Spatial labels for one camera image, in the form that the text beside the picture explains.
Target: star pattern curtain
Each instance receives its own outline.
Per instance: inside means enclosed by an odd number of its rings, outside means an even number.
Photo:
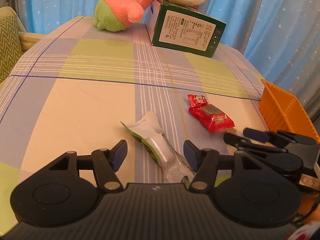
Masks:
[[[49,33],[75,16],[93,15],[97,2],[18,0],[19,17],[28,31]],[[222,43],[242,52],[265,79],[297,95],[310,117],[316,114],[320,0],[210,0],[205,8],[227,23]]]

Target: white label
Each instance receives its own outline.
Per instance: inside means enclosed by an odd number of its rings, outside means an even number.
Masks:
[[[206,51],[215,27],[204,20],[167,11],[159,41]]]
[[[316,190],[320,190],[320,180],[317,178],[308,176],[306,174],[301,175],[299,184],[307,187],[311,187]]]

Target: logo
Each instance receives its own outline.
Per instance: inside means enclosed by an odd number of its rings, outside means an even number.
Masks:
[[[161,188],[160,188],[158,185],[156,185],[156,186],[152,187],[152,189],[153,189],[154,191],[161,190]]]
[[[197,103],[203,103],[204,102],[204,97],[203,96],[195,96],[195,100],[197,100]]]

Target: metal screw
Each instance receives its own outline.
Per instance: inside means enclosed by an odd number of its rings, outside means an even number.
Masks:
[[[106,183],[104,184],[104,187],[105,187],[106,189],[113,190],[113,189],[119,188],[119,187],[120,187],[120,184],[119,184],[118,182],[116,182],[116,181],[109,181],[109,182],[106,182]]]
[[[192,187],[197,190],[206,189],[207,186],[208,186],[208,184],[205,183],[204,181],[196,181],[196,182],[192,183]]]

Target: black cable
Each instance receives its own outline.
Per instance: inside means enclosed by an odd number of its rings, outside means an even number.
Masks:
[[[298,225],[303,220],[307,219],[317,209],[319,203],[320,203],[320,193],[319,193],[317,199],[315,200],[314,204],[312,205],[310,211],[307,214],[305,214],[302,218],[299,218],[298,220],[294,221],[293,223],[295,225]]]

